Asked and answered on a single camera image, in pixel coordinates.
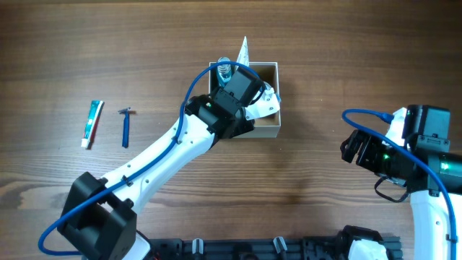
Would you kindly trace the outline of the white leaf-print cream tube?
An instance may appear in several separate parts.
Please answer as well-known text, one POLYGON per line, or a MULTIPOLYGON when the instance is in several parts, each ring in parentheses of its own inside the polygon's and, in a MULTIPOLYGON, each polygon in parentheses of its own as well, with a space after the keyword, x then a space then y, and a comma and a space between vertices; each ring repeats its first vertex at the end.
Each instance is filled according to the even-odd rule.
POLYGON ((239 64, 243 64, 244 66, 250 65, 250 59, 249 59, 249 53, 248 53, 248 40, 246 37, 243 38, 243 43, 241 45, 236 62, 239 64))

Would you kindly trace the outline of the blue mouthwash bottle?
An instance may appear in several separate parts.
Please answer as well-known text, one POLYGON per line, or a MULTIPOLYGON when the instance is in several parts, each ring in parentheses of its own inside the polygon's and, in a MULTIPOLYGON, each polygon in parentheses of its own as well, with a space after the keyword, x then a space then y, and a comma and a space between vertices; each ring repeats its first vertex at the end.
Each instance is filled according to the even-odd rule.
POLYGON ((230 64, 222 64, 217 66, 217 79, 220 87, 225 87, 231 80, 232 66, 230 64))

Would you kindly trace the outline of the blue disposable razor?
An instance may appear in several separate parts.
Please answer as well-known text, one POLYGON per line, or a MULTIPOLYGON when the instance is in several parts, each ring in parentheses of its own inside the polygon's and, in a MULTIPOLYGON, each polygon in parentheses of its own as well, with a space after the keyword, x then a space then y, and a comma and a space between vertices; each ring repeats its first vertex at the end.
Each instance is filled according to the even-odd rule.
POLYGON ((118 111, 119 114, 124 115, 123 135, 122 135, 122 143, 121 143, 121 146, 124 148, 128 147, 128 142, 129 142, 130 112, 131 112, 130 107, 124 108, 118 111))

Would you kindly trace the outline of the green white toothpaste tube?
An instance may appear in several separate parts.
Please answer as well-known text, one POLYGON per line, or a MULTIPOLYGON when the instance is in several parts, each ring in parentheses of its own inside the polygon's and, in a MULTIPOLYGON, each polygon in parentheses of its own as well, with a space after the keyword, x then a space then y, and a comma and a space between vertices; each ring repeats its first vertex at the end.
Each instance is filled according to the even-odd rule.
POLYGON ((84 128, 82 137, 81 147, 88 149, 92 140, 92 136, 95 132, 97 120, 100 117, 100 112, 104 102, 102 100, 93 100, 90 104, 90 111, 87 117, 87 122, 84 128))

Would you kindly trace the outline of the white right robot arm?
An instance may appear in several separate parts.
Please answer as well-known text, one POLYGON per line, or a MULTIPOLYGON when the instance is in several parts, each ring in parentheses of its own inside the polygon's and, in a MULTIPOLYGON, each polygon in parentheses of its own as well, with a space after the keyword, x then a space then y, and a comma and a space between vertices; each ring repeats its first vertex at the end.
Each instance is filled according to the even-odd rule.
POLYGON ((411 200, 415 259, 461 258, 461 156, 450 153, 450 111, 409 105, 389 114, 363 109, 389 125, 387 134, 349 118, 354 127, 340 146, 342 160, 374 173, 405 190, 397 200, 411 200))

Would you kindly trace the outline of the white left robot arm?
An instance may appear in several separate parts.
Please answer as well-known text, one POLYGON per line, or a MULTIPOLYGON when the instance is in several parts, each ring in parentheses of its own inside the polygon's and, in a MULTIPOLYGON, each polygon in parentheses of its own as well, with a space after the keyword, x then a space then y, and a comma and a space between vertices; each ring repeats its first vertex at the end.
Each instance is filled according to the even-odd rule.
POLYGON ((85 172, 71 185, 61 213, 40 237, 57 230, 86 259, 147 259, 152 244, 137 229, 146 203, 182 167, 209 151, 219 140, 254 129, 246 108, 261 99, 265 83, 251 68, 240 65, 225 86, 209 94, 187 94, 179 118, 156 142, 125 165, 101 178, 85 172))

